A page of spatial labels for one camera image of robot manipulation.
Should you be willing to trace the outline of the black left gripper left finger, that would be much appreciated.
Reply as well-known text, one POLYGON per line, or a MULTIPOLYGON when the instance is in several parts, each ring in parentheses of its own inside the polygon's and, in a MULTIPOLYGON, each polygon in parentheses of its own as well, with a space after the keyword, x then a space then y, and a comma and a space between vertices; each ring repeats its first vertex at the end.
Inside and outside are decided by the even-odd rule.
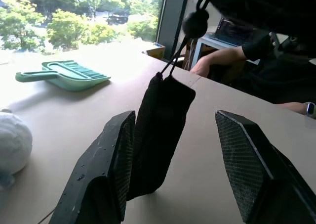
POLYGON ((135 112, 113 116, 78 159, 51 224, 119 224, 133 160, 135 112))

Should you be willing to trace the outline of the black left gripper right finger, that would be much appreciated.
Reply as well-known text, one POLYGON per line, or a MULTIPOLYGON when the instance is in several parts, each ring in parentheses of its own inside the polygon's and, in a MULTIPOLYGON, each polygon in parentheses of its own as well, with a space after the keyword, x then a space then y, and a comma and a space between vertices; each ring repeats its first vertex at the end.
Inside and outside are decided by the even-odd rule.
POLYGON ((316 195, 253 121, 215 113, 225 170, 246 224, 314 224, 316 195))

